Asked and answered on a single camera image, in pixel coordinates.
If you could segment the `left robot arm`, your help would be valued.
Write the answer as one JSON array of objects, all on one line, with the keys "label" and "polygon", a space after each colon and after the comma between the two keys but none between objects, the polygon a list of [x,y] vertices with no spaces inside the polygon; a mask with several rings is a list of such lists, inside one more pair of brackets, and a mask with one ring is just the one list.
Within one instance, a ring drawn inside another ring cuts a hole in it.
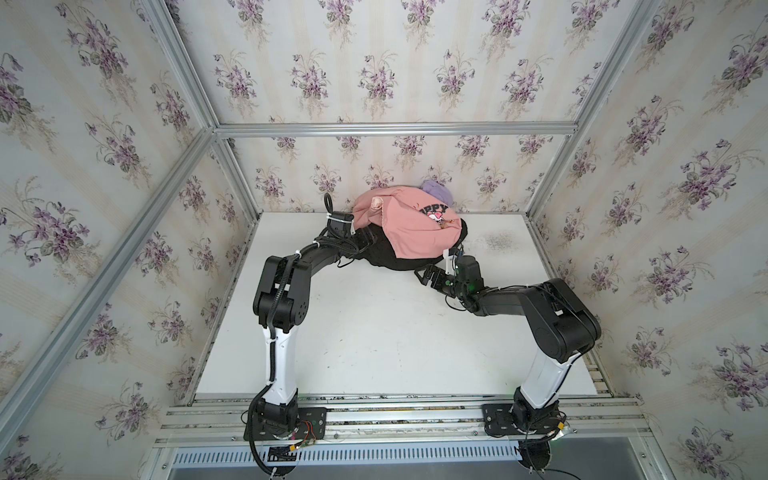
[{"label": "left robot arm", "polygon": [[253,300],[253,313],[266,346],[266,385],[259,394],[259,404],[277,408],[297,402],[296,335],[309,311],[312,277],[360,252],[352,230],[352,214],[332,211],[326,215],[325,227],[308,245],[265,261]]}]

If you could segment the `black cloth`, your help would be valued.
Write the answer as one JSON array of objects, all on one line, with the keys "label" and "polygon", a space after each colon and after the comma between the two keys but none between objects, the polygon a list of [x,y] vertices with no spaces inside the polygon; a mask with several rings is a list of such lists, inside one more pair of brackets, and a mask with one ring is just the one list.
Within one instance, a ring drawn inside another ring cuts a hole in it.
[{"label": "black cloth", "polygon": [[358,259],[394,271],[415,271],[443,260],[444,253],[456,253],[468,234],[463,219],[446,225],[383,228],[371,223],[355,231],[353,239],[363,251]]}]

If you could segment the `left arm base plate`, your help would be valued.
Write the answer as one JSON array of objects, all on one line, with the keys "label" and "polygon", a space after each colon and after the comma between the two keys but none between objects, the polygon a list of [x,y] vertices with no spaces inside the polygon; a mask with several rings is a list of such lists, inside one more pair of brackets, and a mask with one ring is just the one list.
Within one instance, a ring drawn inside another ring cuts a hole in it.
[{"label": "left arm base plate", "polygon": [[243,412],[240,416],[245,425],[245,441],[316,441],[325,437],[328,410],[322,407],[279,408],[275,416],[265,412]]}]

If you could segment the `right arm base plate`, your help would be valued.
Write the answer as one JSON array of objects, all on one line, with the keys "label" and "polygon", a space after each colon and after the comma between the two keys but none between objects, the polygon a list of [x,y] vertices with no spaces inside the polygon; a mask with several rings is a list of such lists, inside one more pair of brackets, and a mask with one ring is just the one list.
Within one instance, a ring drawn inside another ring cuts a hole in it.
[{"label": "right arm base plate", "polygon": [[552,440],[565,427],[567,419],[558,406],[558,402],[543,409],[531,409],[523,403],[484,404],[484,431],[491,437],[521,435],[533,440]]}]

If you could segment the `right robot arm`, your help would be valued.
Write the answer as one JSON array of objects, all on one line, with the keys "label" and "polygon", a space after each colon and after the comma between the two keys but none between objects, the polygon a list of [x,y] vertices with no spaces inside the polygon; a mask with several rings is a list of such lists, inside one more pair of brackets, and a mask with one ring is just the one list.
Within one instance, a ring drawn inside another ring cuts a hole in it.
[{"label": "right robot arm", "polygon": [[531,285],[489,287],[475,257],[453,259],[453,271],[436,265],[415,271],[424,286],[459,301],[475,316],[523,316],[538,351],[514,394],[511,412],[528,420],[557,408],[559,391],[576,360],[602,336],[597,318],[561,278]]}]

